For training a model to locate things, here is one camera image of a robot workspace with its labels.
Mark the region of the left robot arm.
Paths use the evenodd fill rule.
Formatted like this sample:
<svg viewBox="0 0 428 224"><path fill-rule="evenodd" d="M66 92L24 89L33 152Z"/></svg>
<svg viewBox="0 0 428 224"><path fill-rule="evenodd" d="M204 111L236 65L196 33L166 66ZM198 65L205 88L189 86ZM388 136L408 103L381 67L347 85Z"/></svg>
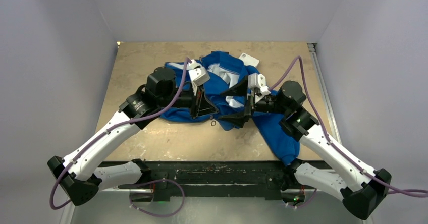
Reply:
<svg viewBox="0 0 428 224"><path fill-rule="evenodd" d="M187 108L192 118L217 113L218 108L205 95L203 85L208 80L209 74L202 67L184 69L179 83L173 69L156 68L93 137L65 157L54 156L48 161L55 186L61 187L76 206L114 186L148 186L150 169L140 159L110 167L101 167L101 163L170 108Z"/></svg>

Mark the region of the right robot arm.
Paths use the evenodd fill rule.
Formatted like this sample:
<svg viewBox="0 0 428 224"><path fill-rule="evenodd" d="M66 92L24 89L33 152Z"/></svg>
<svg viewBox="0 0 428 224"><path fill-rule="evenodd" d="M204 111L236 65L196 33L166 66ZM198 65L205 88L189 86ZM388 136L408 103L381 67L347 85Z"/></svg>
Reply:
<svg viewBox="0 0 428 224"><path fill-rule="evenodd" d="M280 114L282 131L315 152L332 168L329 173L296 159L283 174L287 186L302 184L321 190L340 200L353 216L361 220L368 219L387 196L391 174L386 169L375 169L364 163L326 133L320 120L303 107L306 95L298 82L284 82L273 95L266 86L264 75L254 73L245 76L222 95L244 98L243 111L223 116L224 121L243 127L255 113Z"/></svg>

